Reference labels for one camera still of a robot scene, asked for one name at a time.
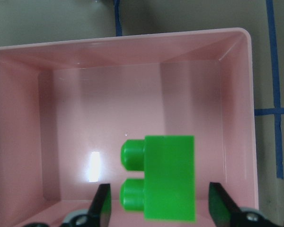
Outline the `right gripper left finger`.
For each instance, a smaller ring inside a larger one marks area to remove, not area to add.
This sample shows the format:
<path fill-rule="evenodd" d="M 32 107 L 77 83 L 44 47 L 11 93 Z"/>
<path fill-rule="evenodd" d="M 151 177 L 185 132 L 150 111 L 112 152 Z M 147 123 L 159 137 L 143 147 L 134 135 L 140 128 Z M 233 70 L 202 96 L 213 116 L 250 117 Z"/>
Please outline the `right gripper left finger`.
<path fill-rule="evenodd" d="M 86 213 L 76 214 L 62 227 L 108 227 L 111 217 L 111 186 L 100 184 Z"/>

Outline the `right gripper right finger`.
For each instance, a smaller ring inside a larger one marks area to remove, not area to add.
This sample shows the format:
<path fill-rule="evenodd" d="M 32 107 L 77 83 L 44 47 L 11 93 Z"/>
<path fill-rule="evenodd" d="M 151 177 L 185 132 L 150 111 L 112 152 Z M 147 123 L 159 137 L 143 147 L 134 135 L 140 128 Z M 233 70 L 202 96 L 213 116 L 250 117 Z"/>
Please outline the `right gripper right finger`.
<path fill-rule="evenodd" d="M 242 211 L 221 183 L 210 182 L 208 209 L 216 227 L 268 227 L 269 221 L 253 211 Z"/>

